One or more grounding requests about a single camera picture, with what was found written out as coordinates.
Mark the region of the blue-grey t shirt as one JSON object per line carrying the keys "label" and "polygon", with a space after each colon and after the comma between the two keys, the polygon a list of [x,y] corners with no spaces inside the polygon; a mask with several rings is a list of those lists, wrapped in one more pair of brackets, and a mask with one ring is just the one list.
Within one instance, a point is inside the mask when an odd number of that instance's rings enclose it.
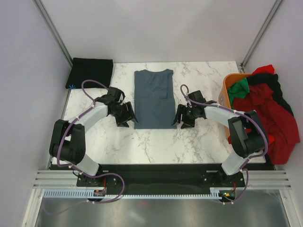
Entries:
{"label": "blue-grey t shirt", "polygon": [[134,72],[134,111],[137,130],[176,129],[173,70]]}

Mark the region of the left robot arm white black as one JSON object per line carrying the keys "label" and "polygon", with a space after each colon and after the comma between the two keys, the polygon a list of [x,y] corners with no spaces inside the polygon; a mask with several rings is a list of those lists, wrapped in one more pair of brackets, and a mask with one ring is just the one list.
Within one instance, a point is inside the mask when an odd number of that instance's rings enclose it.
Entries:
{"label": "left robot arm white black", "polygon": [[91,105],[82,113],[69,120],[57,120],[54,124],[49,153],[60,167],[72,167],[87,175],[93,186],[104,181],[100,164],[86,154],[86,132],[101,119],[113,116],[117,127],[128,128],[129,121],[138,122],[131,102],[124,102],[125,94],[116,87],[107,89],[107,93],[92,100]]}

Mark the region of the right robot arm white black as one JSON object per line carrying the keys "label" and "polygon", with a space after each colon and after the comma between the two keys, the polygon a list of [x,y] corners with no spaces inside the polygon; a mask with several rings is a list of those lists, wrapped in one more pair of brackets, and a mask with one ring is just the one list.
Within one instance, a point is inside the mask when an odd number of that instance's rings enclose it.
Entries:
{"label": "right robot arm white black", "polygon": [[206,101],[201,91],[188,94],[187,104],[179,104],[172,125],[193,128],[196,119],[214,120],[229,130],[233,151],[215,172],[203,172],[203,185],[209,187],[243,186],[245,165],[256,153],[268,149],[268,136],[256,111],[241,112]]}

